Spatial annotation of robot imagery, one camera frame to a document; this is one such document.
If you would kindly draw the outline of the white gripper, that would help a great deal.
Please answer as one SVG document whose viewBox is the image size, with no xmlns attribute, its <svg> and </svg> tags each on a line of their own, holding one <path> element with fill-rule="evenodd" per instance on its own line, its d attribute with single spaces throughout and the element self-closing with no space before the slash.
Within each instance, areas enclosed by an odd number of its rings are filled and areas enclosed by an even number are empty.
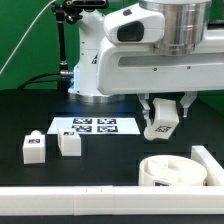
<svg viewBox="0 0 224 224">
<path fill-rule="evenodd" d="M 147 44 L 115 45 L 103 39 L 97 62 L 98 90 L 105 95 L 139 94 L 147 124 L 147 93 L 186 92 L 180 101 L 186 118 L 197 98 L 196 92 L 187 91 L 224 89 L 224 36 L 219 34 L 207 35 L 186 56 L 160 56 Z"/>
</svg>

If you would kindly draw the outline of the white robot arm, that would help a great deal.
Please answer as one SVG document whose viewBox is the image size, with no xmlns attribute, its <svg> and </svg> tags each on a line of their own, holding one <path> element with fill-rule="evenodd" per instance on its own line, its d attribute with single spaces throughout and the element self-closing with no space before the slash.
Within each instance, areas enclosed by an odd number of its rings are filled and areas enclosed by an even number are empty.
<svg viewBox="0 0 224 224">
<path fill-rule="evenodd" d="M 106 16 L 85 12 L 74 91 L 89 99 L 224 89 L 224 28 L 208 27 L 212 0 L 139 0 Z"/>
</svg>

